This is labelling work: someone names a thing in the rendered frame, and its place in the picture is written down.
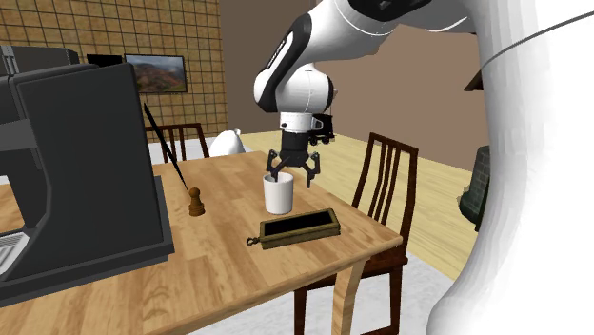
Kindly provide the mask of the black coffee machine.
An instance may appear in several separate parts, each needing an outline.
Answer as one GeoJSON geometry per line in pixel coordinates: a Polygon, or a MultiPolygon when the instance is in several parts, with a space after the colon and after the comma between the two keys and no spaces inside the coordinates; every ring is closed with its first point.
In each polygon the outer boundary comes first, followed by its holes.
{"type": "Polygon", "coordinates": [[[0,307],[164,262],[174,245],[131,64],[0,46],[0,307]]]}

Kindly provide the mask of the dark green basket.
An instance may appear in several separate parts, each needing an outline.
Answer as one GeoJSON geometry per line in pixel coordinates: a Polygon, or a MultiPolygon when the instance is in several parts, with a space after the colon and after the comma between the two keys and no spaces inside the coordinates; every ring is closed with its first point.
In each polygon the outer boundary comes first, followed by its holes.
{"type": "Polygon", "coordinates": [[[489,146],[478,148],[471,180],[467,190],[462,194],[459,210],[479,231],[485,213],[485,204],[490,181],[489,146]]]}

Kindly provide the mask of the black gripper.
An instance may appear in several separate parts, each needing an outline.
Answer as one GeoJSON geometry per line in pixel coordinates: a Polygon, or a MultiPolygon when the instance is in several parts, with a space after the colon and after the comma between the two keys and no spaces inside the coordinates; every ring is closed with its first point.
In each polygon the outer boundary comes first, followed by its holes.
{"type": "Polygon", "coordinates": [[[307,173],[307,188],[310,188],[311,181],[321,172],[320,154],[314,151],[309,155],[309,158],[314,162],[314,168],[307,164],[308,159],[308,140],[309,134],[294,133],[289,131],[282,131],[281,151],[280,154],[271,149],[267,157],[267,171],[274,182],[278,181],[279,172],[285,167],[302,167],[307,173]],[[280,157],[281,162],[274,166],[272,164],[276,157],[280,157]]]}

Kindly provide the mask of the wooden table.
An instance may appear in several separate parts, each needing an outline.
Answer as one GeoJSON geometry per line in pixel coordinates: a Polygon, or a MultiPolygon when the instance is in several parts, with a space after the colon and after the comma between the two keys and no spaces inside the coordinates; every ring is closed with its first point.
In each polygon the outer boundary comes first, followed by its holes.
{"type": "Polygon", "coordinates": [[[348,335],[366,260],[401,236],[318,186],[294,180],[295,212],[332,208],[341,234],[292,246],[247,246],[268,219],[260,151],[154,167],[175,251],[168,259],[0,308],[0,335],[185,335],[316,282],[338,278],[331,335],[348,335]],[[206,213],[188,213],[200,189],[206,213]]]}

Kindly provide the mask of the white cup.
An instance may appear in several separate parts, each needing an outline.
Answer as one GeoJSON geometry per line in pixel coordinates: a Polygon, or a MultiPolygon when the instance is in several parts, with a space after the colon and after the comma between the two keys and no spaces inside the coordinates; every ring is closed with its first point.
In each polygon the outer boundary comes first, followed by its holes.
{"type": "Polygon", "coordinates": [[[263,176],[267,212],[283,215],[292,211],[293,182],[293,175],[286,172],[279,172],[277,179],[271,174],[263,176]]]}

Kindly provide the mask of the brown wooden pawn figure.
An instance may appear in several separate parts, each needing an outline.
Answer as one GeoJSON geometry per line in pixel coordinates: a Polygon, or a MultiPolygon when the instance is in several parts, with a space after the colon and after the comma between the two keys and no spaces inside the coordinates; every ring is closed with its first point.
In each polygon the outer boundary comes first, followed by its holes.
{"type": "Polygon", "coordinates": [[[193,187],[188,191],[190,203],[188,205],[188,213],[190,216],[197,217],[206,213],[205,206],[200,199],[201,191],[197,187],[193,187]]]}

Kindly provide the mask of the dark wooden chair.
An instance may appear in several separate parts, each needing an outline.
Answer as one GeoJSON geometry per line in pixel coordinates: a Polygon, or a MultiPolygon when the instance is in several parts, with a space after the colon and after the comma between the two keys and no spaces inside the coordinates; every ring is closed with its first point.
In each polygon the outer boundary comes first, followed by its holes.
{"type": "Polygon", "coordinates": [[[400,227],[403,242],[394,248],[372,256],[366,261],[362,277],[369,278],[387,274],[389,276],[390,325],[371,330],[363,335],[399,335],[402,298],[403,267],[407,264],[406,249],[411,228],[417,186],[418,149],[402,142],[371,132],[368,137],[366,156],[356,188],[352,206],[360,204],[366,184],[371,156],[375,143],[380,143],[381,155],[378,178],[367,215],[382,225],[386,224],[395,191],[398,167],[402,153],[409,155],[406,186],[406,205],[400,227]]]}
{"type": "MultiPolygon", "coordinates": [[[[169,163],[165,161],[165,151],[161,148],[159,138],[154,131],[148,131],[148,149],[153,165],[169,163]]],[[[160,126],[159,129],[176,156],[177,161],[187,161],[208,158],[208,144],[200,123],[190,123],[172,126],[160,126]]]]}

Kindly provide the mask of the brown wall shelf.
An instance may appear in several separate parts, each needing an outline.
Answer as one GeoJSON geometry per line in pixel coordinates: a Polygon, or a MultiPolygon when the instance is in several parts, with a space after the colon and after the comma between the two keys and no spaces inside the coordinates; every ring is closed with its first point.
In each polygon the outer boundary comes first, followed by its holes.
{"type": "Polygon", "coordinates": [[[484,90],[482,72],[480,70],[477,71],[477,73],[474,75],[474,77],[468,82],[468,84],[464,88],[464,91],[476,91],[476,90],[479,90],[479,91],[484,90]]]}

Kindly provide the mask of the landscape wall picture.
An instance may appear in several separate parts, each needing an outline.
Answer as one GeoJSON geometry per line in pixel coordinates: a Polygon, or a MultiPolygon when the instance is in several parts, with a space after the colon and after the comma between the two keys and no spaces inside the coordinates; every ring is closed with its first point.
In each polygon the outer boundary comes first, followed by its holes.
{"type": "Polygon", "coordinates": [[[179,55],[126,54],[133,65],[139,93],[183,93],[188,91],[184,57],[179,55]]]}

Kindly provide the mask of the olive rectangular tray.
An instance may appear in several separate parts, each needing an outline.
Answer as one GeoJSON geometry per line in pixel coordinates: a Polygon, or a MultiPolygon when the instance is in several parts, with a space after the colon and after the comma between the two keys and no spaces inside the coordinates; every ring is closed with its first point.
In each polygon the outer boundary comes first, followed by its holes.
{"type": "Polygon", "coordinates": [[[248,237],[247,246],[262,249],[288,246],[341,234],[341,225],[332,208],[285,216],[260,223],[260,235],[248,237]]]}

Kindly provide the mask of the thin black stick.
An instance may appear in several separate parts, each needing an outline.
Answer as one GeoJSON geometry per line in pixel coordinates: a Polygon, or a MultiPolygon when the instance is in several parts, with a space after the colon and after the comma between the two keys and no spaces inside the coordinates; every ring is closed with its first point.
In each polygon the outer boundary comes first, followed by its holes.
{"type": "Polygon", "coordinates": [[[177,163],[177,158],[176,156],[173,154],[173,152],[171,151],[171,148],[169,147],[169,145],[167,144],[167,141],[163,135],[163,132],[158,128],[150,110],[149,107],[146,104],[143,104],[143,111],[144,113],[147,115],[148,120],[150,122],[150,126],[147,128],[148,131],[154,131],[157,135],[157,137],[159,138],[160,144],[161,144],[161,148],[165,151],[165,161],[170,161],[175,170],[177,171],[182,183],[184,184],[185,188],[188,189],[187,183],[185,181],[185,178],[183,176],[183,173],[181,172],[178,163],[177,163]]]}

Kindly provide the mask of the white rounded pot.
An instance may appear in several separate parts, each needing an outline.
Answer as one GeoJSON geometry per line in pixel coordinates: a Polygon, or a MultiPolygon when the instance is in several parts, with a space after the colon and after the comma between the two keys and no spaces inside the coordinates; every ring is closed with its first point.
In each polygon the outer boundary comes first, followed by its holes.
{"type": "Polygon", "coordinates": [[[230,154],[245,153],[245,147],[240,138],[241,130],[225,130],[221,132],[210,145],[210,157],[225,156],[230,154]]]}

